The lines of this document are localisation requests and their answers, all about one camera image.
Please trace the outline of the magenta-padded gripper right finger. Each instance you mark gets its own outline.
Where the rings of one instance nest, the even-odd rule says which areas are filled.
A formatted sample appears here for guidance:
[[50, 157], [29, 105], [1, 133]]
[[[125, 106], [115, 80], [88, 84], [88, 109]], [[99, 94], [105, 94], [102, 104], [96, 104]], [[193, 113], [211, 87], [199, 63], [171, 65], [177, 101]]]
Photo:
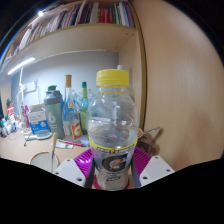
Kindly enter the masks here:
[[159, 155], [150, 156], [136, 148], [131, 172], [134, 187], [140, 188], [174, 173], [174, 170]]

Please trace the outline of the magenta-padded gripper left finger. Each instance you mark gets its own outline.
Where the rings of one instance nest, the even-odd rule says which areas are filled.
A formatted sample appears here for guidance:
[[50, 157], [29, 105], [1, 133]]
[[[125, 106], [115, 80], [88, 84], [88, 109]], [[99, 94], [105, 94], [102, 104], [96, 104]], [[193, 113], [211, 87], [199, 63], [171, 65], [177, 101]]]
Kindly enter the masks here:
[[91, 189], [95, 175], [91, 150], [86, 150], [74, 159], [65, 159], [54, 174], [78, 186]]

